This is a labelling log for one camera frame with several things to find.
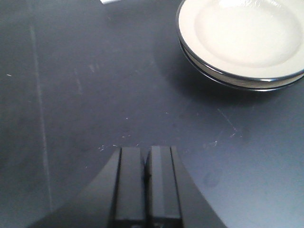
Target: white object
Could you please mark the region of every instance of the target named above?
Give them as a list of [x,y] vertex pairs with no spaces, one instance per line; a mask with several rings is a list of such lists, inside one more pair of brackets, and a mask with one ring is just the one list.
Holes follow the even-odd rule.
[[187,55],[222,81],[263,88],[304,74],[304,0],[185,0],[177,20]]
[[102,4],[108,4],[108,3],[111,3],[111,2],[115,2],[115,1],[120,1],[120,0],[100,0]]

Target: dark gray table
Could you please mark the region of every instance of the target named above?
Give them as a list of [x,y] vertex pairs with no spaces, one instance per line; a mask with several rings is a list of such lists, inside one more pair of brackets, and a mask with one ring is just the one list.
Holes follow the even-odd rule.
[[304,81],[201,78],[178,0],[0,2],[0,227],[63,205],[116,146],[176,145],[229,228],[304,227]]

